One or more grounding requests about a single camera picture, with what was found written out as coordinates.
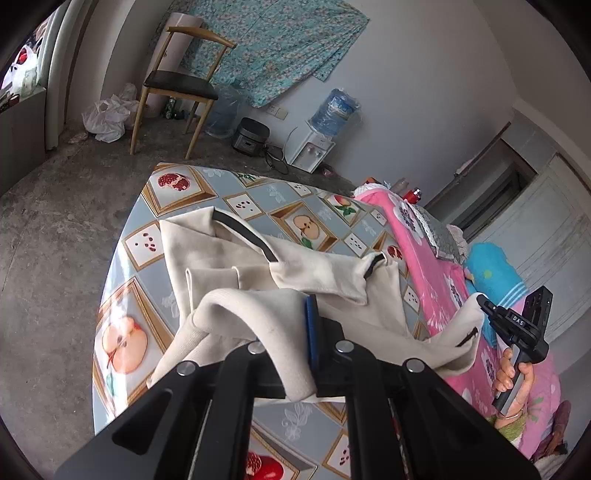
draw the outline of white plastic bag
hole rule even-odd
[[[17,63],[17,60],[21,55],[22,49],[19,50],[17,58],[14,59],[14,61],[8,68],[8,74],[4,77],[4,80],[2,82],[2,88],[8,85],[9,82],[12,82],[11,93],[13,94],[21,93],[22,81],[24,80],[25,74],[28,70],[35,69],[35,72],[37,71],[37,55],[35,55],[35,52],[31,50],[31,47],[29,47],[29,45],[25,45],[23,48],[27,52],[27,59],[22,65],[19,65]]]
[[[119,96],[112,95],[107,100],[99,100],[82,112],[84,128],[102,142],[111,143],[125,133],[125,127],[133,128],[135,113],[139,102],[135,100],[137,90],[127,83]]]

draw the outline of pomegranate print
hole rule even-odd
[[[245,480],[281,480],[283,466],[273,457],[248,452]]]
[[[388,251],[388,255],[390,255],[390,257],[399,258],[400,260],[402,260],[402,253],[395,246],[389,245],[387,248],[387,251]]]
[[[169,172],[158,177],[158,186],[163,189],[169,188],[182,192],[183,190],[187,190],[191,186],[191,183],[185,175]]]

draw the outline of gray cloth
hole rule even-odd
[[[433,254],[441,260],[449,260],[461,263],[460,252],[457,243],[447,227],[437,220],[433,215],[419,205],[413,205],[413,209],[419,212],[424,222],[420,222],[425,229],[426,237],[431,245]]]

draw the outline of silver screw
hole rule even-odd
[[[412,372],[414,374],[419,374],[420,372],[425,370],[425,364],[423,363],[422,360],[419,360],[418,358],[411,358],[407,362],[407,369],[409,372]]]
[[[353,351],[354,345],[348,340],[339,340],[336,342],[335,348],[341,353],[351,353]]]
[[[264,353],[267,349],[261,342],[252,342],[248,344],[248,351],[253,355],[257,355],[258,353]]]
[[[177,373],[181,377],[186,377],[191,375],[196,370],[195,364],[193,362],[189,362],[188,360],[181,362],[177,365]]]

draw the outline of wooden chair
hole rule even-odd
[[[160,50],[160,53],[156,58],[156,62],[154,63],[154,68],[146,78],[144,82],[144,87],[142,88],[142,97],[139,101],[138,113],[135,117],[134,133],[131,137],[131,148],[129,149],[129,153],[131,155],[135,153],[135,143],[138,139],[139,124],[142,121],[142,115],[144,113],[144,106],[146,104],[148,94],[156,93],[158,95],[167,95],[175,98],[185,98],[187,100],[194,101],[193,107],[191,108],[191,113],[189,114],[189,119],[187,120],[187,125],[185,126],[185,133],[189,131],[189,126],[191,125],[191,121],[195,116],[195,110],[197,110],[197,106],[199,105],[199,103],[205,103],[205,110],[203,111],[203,114],[199,119],[197,129],[193,134],[193,138],[191,139],[191,143],[189,144],[189,149],[187,150],[187,154],[185,155],[185,160],[188,160],[191,156],[191,152],[193,151],[193,147],[195,146],[195,142],[197,141],[197,137],[201,132],[201,128],[205,123],[207,114],[211,110],[213,103],[217,100],[217,92],[213,88],[212,84],[209,83],[209,80],[211,80],[223,55],[226,53],[226,50],[228,48],[236,47],[236,43],[231,40],[227,40],[223,37],[220,37],[212,31],[205,30],[204,28],[199,27],[167,27],[166,31],[170,33],[168,34],[168,37],[166,37],[164,45],[162,45],[162,49]],[[175,33],[185,33],[187,35],[191,35],[192,37],[214,41],[223,45],[223,48],[220,50],[220,52],[218,52],[216,59],[213,62],[213,65],[210,67],[207,76],[204,79],[177,72],[167,72],[165,70],[158,70],[160,62],[162,61],[164,53],[166,52],[166,48],[170,43],[170,39],[173,37],[173,34]]]

